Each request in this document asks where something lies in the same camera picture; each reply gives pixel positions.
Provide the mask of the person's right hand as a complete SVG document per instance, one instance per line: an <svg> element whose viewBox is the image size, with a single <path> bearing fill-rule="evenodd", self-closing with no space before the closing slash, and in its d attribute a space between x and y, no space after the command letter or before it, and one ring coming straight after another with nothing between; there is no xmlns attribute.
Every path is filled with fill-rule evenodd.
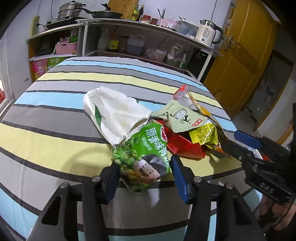
<svg viewBox="0 0 296 241"><path fill-rule="evenodd" d="M263 227L268 225L276 231L284 230L288 227L294 216L294 202L280 205L265 195L262 196L259 204L258 221Z"/></svg>

